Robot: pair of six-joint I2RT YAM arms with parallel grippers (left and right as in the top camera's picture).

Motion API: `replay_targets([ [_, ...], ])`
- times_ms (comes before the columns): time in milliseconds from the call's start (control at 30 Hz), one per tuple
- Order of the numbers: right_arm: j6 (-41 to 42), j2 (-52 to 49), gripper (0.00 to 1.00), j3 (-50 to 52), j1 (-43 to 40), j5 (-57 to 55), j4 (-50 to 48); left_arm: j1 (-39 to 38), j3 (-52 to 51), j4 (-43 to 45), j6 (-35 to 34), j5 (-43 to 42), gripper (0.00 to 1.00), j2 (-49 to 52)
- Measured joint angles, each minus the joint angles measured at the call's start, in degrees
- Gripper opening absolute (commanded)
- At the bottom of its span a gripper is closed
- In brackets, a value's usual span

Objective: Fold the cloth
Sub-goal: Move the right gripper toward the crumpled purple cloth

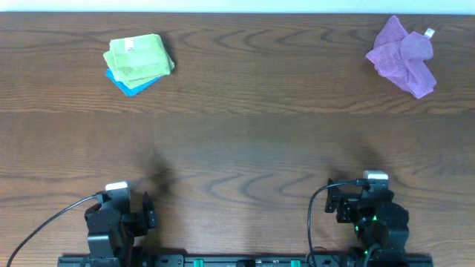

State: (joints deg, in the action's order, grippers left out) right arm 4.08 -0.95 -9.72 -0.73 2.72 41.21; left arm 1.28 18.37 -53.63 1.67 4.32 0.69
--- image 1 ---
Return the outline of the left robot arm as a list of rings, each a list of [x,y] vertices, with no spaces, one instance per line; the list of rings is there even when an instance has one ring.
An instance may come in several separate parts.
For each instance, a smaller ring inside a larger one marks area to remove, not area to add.
[[[132,266],[134,239],[145,236],[157,227],[153,200],[147,193],[142,196],[142,209],[131,211],[127,189],[99,193],[96,205],[85,212],[88,227],[90,266]]]

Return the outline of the purple cloth with tag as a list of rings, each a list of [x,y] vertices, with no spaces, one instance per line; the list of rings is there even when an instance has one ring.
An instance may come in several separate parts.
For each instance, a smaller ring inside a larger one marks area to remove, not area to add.
[[[373,48],[366,57],[380,76],[416,99],[433,92],[436,79],[425,64],[433,57],[433,47],[426,36],[412,32]]]

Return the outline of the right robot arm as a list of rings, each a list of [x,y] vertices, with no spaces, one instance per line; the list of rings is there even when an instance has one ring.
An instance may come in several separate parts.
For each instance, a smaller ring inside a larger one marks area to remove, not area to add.
[[[327,213],[336,213],[338,223],[353,225],[361,248],[351,248],[340,266],[408,266],[404,258],[409,237],[409,212],[393,202],[388,178],[363,178],[348,182],[361,192],[344,193],[344,183],[327,181]]]

